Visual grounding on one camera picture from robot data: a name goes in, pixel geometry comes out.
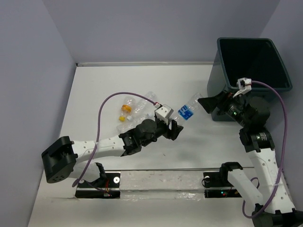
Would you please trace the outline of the blue label water bottle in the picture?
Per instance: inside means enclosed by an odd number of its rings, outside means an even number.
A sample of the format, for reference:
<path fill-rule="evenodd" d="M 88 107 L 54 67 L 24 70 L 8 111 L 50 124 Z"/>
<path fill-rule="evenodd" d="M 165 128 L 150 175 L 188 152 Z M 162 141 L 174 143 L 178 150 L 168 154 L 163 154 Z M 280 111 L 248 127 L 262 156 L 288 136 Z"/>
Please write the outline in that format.
<path fill-rule="evenodd" d="M 182 126 L 201 109 L 201 105 L 198 102 L 200 98 L 202 98 L 200 93 L 194 94 L 186 104 L 172 114 L 170 119 L 176 121 L 178 126 Z"/>

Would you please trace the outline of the clear long bottle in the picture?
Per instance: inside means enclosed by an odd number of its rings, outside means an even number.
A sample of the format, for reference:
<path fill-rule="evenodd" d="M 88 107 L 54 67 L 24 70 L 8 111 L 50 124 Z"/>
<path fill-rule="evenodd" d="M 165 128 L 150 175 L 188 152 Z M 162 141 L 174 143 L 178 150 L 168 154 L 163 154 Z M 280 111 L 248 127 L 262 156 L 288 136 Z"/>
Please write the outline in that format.
<path fill-rule="evenodd" d="M 144 97 L 150 99 L 150 100 L 153 101 L 153 102 L 156 102 L 156 101 L 157 101 L 157 95 L 156 95 L 154 92 L 152 92 L 152 91 L 147 92 L 147 93 L 144 95 Z M 141 98 L 141 99 L 139 100 L 139 102 L 136 104 L 136 106 L 134 107 L 131 116 L 132 116 L 133 118 L 136 118 L 136 117 L 139 116 L 140 114 L 143 114 L 144 111 L 145 111 L 145 109 L 146 109 L 146 107 L 148 106 L 148 104 L 151 104 L 151 103 L 150 103 L 149 101 L 147 101 L 146 99 Z"/>

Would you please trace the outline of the clear crushed bottle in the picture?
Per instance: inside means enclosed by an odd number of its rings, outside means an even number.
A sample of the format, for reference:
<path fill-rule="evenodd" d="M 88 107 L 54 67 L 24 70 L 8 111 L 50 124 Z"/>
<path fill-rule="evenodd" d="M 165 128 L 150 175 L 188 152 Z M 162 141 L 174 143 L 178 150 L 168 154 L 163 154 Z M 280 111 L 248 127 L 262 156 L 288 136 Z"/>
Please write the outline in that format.
<path fill-rule="evenodd" d="M 124 123 L 121 123 L 116 127 L 118 133 L 124 133 L 128 130 L 135 128 L 138 124 L 142 123 L 146 119 L 152 119 L 153 115 L 151 113 L 144 113 L 140 115 L 130 115 L 126 118 Z"/>

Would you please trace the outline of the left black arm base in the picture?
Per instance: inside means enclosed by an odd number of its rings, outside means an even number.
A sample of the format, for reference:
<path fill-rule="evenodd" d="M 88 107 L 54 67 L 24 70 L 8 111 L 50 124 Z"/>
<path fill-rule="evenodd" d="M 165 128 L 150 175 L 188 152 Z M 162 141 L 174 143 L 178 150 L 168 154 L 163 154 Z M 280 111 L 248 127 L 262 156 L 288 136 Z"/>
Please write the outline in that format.
<path fill-rule="evenodd" d="M 78 199 L 119 199 L 121 172 L 105 171 L 100 163 L 96 163 L 99 178 L 92 182 L 84 180 L 79 183 L 75 197 Z"/>

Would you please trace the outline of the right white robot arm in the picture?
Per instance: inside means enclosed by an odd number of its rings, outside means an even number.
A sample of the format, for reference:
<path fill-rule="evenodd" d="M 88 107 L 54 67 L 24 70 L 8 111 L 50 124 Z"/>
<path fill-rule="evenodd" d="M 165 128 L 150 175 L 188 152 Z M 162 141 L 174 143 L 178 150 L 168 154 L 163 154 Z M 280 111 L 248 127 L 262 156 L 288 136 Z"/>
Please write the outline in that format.
<path fill-rule="evenodd" d="M 245 175 L 238 162 L 226 162 L 220 167 L 218 180 L 222 185 L 232 185 L 240 193 L 252 213 L 245 217 L 256 227 L 298 227 L 303 223 L 303 213 L 295 208 L 281 176 L 276 161 L 275 145 L 265 127 L 270 117 L 268 103 L 261 97 L 245 99 L 222 91 L 216 96 L 198 99 L 209 114 L 216 111 L 227 115 L 242 128 L 239 136 L 251 160 L 258 187 Z"/>

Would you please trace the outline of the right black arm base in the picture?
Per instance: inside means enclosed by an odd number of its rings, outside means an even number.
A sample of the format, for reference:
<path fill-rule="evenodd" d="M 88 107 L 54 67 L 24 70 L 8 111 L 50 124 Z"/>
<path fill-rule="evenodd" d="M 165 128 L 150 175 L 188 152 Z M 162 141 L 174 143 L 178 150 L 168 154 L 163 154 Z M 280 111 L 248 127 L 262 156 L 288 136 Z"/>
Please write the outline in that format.
<path fill-rule="evenodd" d="M 234 169 L 242 170 L 243 167 L 238 162 L 226 162 L 217 172 L 204 172 L 201 184 L 205 188 L 205 197 L 240 198 L 240 193 L 227 179 L 228 173 Z"/>

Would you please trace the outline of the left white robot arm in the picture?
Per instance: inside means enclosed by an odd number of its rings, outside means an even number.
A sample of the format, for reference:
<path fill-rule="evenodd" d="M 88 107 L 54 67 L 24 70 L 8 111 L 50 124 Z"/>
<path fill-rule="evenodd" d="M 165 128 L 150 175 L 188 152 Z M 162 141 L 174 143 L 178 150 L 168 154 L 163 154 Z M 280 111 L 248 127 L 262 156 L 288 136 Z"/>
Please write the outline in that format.
<path fill-rule="evenodd" d="M 136 154 L 161 136 L 175 140 L 183 128 L 175 120 L 167 125 L 158 119 L 146 119 L 127 132 L 98 142 L 60 137 L 41 154 L 46 181 L 58 183 L 76 178 L 99 187 L 105 181 L 105 172 L 101 164 L 92 162 L 93 159 Z"/>

